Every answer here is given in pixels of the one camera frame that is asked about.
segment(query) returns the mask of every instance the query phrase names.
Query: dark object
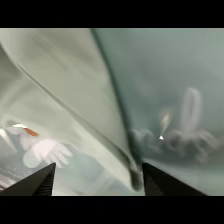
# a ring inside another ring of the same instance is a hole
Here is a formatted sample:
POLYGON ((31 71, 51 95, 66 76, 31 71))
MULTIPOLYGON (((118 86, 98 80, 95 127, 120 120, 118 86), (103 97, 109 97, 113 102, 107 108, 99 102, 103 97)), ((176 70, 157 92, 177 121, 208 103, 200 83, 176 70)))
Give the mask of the dark object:
POLYGON ((51 196, 56 163, 37 171, 0 193, 0 196, 51 196))
POLYGON ((146 196, 206 196, 150 164, 142 169, 146 196))

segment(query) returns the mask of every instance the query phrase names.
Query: black object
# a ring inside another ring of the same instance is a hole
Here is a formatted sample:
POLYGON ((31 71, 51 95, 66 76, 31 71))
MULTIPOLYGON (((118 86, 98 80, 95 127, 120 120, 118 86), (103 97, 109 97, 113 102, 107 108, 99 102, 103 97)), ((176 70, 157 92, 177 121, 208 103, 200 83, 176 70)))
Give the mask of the black object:
POLYGON ((142 169, 146 196, 206 196, 150 164, 142 169))
POLYGON ((0 196, 51 196, 56 163, 37 171, 0 193, 0 196))

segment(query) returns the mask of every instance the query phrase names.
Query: white light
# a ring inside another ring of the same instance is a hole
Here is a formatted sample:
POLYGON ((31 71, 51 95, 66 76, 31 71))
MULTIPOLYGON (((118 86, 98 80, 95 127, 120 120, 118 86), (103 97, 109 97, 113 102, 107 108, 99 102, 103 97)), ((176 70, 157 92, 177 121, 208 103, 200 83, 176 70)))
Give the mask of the white light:
POLYGON ((16 127, 16 128, 27 128, 27 126, 25 126, 23 124, 14 124, 13 127, 16 127))

